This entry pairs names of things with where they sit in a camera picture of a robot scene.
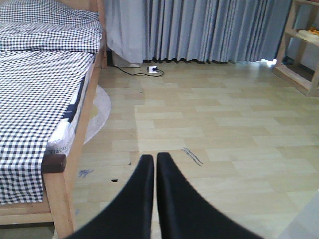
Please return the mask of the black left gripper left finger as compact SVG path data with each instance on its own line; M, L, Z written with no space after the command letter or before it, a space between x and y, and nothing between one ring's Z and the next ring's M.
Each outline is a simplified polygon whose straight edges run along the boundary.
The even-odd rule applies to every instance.
M142 155L119 194L69 239L149 239L154 197L154 160Z

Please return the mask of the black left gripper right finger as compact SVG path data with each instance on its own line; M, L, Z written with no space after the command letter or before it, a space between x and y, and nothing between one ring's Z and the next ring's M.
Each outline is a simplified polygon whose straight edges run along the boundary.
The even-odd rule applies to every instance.
M157 203L163 239L258 239L209 204L168 152L157 155Z

